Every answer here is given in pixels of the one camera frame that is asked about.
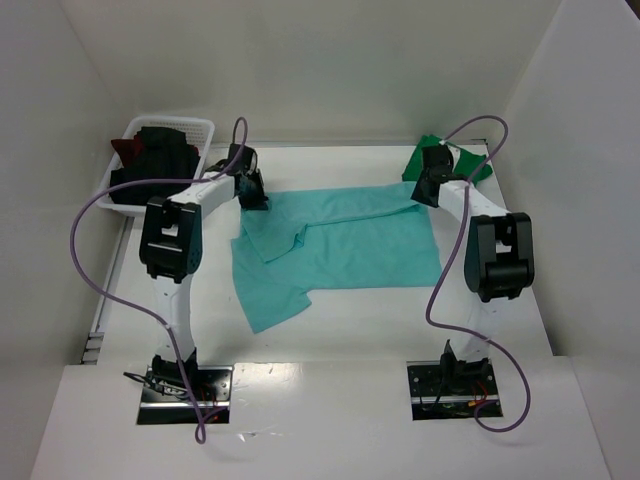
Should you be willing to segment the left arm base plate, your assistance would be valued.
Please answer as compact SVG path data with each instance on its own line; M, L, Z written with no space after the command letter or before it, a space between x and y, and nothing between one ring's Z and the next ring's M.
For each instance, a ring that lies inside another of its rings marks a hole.
M137 425L197 424L192 402L184 386L154 379L151 368L142 376L125 376L142 385ZM233 367L203 367L192 387L205 423L228 424L231 409Z

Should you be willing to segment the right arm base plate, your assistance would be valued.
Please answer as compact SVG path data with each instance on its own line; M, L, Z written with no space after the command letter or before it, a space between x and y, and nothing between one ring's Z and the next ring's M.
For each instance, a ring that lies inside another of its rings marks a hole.
M409 362L406 366L413 421L474 419L503 416L490 361L483 370L445 380L439 362Z

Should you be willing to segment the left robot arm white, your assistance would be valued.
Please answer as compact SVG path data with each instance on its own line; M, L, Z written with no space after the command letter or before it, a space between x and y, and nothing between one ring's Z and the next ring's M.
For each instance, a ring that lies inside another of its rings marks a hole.
M238 143L201 183L147 203L139 257L152 279L156 313L169 332L151 362L149 380L155 384L185 390L199 380L190 306L192 279L203 257L203 220L234 198L243 210L268 208L258 155Z

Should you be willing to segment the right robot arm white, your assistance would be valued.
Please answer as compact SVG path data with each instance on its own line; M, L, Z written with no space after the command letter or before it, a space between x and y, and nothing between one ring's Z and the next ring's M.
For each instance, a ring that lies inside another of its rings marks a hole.
M489 349L508 302L534 280L531 218L484 196L465 174L454 171L455 148L440 142L422 149L422 170L411 198L440 208L460 222L454 255L462 252L463 277L472 310L463 325L429 319L454 333L440 357L442 387L466 389L489 374Z

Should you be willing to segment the teal t shirt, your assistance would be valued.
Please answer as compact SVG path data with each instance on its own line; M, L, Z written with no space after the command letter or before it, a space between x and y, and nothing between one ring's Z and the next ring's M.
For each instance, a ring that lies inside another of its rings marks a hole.
M432 287L442 272L415 185L285 191L244 210L232 276L251 330L307 309L313 290Z

